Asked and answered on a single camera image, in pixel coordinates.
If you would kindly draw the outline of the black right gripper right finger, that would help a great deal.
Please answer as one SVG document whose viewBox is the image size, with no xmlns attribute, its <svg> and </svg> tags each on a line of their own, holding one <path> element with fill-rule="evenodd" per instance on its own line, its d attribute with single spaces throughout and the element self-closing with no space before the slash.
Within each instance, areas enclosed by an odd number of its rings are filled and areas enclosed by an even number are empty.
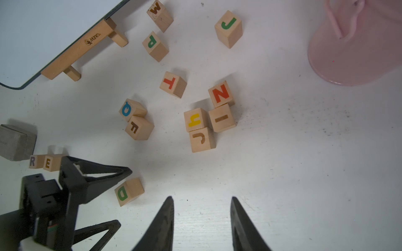
<svg viewBox="0 0 402 251">
<path fill-rule="evenodd" d="M 271 251 L 236 197 L 231 199 L 230 218 L 234 251 Z"/>
</svg>

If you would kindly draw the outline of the wooden block letter D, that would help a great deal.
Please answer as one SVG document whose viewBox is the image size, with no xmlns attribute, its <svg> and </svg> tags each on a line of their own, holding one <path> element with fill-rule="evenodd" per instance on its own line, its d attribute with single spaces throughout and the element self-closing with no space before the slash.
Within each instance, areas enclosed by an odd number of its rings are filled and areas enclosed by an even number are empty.
<svg viewBox="0 0 402 251">
<path fill-rule="evenodd" d="M 119 205 L 122 207 L 144 194 L 144 188 L 139 177 L 123 182 L 115 189 Z"/>
</svg>

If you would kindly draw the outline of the wooden block letter E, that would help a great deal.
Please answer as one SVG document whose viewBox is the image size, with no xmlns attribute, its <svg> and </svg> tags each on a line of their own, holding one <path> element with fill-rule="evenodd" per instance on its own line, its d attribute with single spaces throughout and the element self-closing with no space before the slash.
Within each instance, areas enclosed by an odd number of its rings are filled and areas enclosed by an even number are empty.
<svg viewBox="0 0 402 251">
<path fill-rule="evenodd" d="M 49 154 L 45 156 L 43 169 L 49 172 L 59 171 L 64 154 Z"/>
</svg>

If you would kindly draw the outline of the wooden block letter R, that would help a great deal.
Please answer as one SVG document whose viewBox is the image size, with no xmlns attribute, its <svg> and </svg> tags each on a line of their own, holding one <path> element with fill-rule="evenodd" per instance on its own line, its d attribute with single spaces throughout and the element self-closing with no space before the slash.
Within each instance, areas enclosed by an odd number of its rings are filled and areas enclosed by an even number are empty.
<svg viewBox="0 0 402 251">
<path fill-rule="evenodd" d="M 46 155 L 31 155 L 29 159 L 30 169 L 39 169 L 44 167 Z"/>
</svg>

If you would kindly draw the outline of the wooden block letter F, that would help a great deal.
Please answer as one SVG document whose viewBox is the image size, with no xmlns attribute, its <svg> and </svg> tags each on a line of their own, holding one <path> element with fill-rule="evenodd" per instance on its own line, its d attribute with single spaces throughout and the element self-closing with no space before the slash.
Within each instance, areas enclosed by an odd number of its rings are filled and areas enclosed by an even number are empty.
<svg viewBox="0 0 402 251">
<path fill-rule="evenodd" d="M 147 119 L 132 116 L 128 121 L 125 132 L 134 140 L 144 141 L 149 139 L 154 127 L 154 124 Z"/>
</svg>

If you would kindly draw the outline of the wooden block letter Q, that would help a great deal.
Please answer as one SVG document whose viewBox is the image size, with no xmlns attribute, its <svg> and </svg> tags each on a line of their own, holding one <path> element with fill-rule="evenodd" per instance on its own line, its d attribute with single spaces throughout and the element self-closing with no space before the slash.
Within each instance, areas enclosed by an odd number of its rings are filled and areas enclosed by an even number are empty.
<svg viewBox="0 0 402 251">
<path fill-rule="evenodd" d="M 126 99 L 124 104 L 120 108 L 119 113 L 124 118 L 124 120 L 128 122 L 132 116 L 144 118 L 148 111 L 141 103 L 131 99 Z"/>
</svg>

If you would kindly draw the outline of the wooden block letter I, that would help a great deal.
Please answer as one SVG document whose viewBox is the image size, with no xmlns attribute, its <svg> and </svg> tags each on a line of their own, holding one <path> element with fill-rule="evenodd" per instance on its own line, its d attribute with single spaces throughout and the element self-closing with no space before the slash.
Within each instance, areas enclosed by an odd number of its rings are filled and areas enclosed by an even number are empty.
<svg viewBox="0 0 402 251">
<path fill-rule="evenodd" d="M 224 104 L 208 112 L 213 131 L 216 133 L 236 127 L 236 122 L 231 113 L 230 106 Z"/>
</svg>

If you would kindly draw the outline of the wooden block letter N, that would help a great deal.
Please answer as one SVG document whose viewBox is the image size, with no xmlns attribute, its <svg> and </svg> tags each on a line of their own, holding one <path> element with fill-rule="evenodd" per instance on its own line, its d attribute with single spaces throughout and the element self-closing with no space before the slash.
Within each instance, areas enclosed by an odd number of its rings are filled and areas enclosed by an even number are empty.
<svg viewBox="0 0 402 251">
<path fill-rule="evenodd" d="M 208 90 L 211 101 L 215 108 L 228 104 L 235 105 L 235 100 L 227 81 L 223 81 Z"/>
</svg>

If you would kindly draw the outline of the wooden block letter T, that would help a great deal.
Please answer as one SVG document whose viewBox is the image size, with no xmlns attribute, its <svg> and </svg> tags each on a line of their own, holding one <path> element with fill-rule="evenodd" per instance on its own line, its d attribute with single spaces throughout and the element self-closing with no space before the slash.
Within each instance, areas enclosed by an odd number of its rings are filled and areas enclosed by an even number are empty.
<svg viewBox="0 0 402 251">
<path fill-rule="evenodd" d="M 187 82 L 182 77 L 166 71 L 160 89 L 177 98 L 182 98 L 187 87 Z"/>
</svg>

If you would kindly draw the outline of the wooden block letter P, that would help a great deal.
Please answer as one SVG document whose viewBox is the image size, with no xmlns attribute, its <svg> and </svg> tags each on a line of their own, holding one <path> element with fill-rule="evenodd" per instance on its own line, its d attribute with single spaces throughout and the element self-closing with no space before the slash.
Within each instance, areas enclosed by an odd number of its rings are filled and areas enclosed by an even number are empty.
<svg viewBox="0 0 402 251">
<path fill-rule="evenodd" d="M 142 45 L 146 49 L 147 53 L 157 62 L 161 62 L 162 59 L 169 53 L 167 46 L 161 41 L 154 31 L 146 37 L 146 39 L 142 42 Z"/>
</svg>

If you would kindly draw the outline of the wooden block letter W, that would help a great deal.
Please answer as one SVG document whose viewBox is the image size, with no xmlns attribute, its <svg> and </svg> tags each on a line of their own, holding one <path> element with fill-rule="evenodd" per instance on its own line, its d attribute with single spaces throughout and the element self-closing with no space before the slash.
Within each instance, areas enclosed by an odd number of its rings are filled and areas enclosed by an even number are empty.
<svg viewBox="0 0 402 251">
<path fill-rule="evenodd" d="M 158 0 L 156 0 L 147 10 L 147 14 L 162 32 L 166 32 L 174 21 L 169 11 Z"/>
</svg>

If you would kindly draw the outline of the grey whiteboard eraser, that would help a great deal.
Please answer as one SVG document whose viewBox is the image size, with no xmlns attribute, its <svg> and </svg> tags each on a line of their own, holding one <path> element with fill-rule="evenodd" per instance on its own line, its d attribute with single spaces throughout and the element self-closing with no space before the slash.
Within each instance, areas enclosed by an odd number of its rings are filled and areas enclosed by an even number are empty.
<svg viewBox="0 0 402 251">
<path fill-rule="evenodd" d="M 37 135 L 14 125 L 1 124 L 1 157 L 9 161 L 29 160 Z"/>
</svg>

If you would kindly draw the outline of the wooden block brown J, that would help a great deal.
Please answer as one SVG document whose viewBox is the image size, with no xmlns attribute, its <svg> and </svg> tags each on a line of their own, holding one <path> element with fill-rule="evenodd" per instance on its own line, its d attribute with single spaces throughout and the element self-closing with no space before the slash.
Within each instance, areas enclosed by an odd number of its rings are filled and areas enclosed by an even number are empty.
<svg viewBox="0 0 402 251">
<path fill-rule="evenodd" d="M 193 153 L 216 148 L 214 132 L 209 127 L 189 132 L 189 138 Z"/>
</svg>

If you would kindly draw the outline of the wooden block green J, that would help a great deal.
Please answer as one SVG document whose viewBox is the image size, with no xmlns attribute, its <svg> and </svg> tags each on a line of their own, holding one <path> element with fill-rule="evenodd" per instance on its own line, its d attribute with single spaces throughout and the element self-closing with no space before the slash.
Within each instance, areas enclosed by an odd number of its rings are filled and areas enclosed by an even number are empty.
<svg viewBox="0 0 402 251">
<path fill-rule="evenodd" d="M 215 30 L 217 38 L 231 49 L 243 36 L 242 20 L 228 10 L 216 23 Z"/>
</svg>

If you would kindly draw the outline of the pink pen cup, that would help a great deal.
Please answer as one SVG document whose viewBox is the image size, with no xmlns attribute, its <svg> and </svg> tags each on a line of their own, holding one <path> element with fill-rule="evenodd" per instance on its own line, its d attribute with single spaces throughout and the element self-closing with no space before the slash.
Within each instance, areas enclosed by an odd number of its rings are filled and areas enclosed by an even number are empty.
<svg viewBox="0 0 402 251">
<path fill-rule="evenodd" d="M 373 82 L 402 64 L 401 1 L 324 1 L 325 19 L 308 46 L 322 79 L 338 85 Z"/>
</svg>

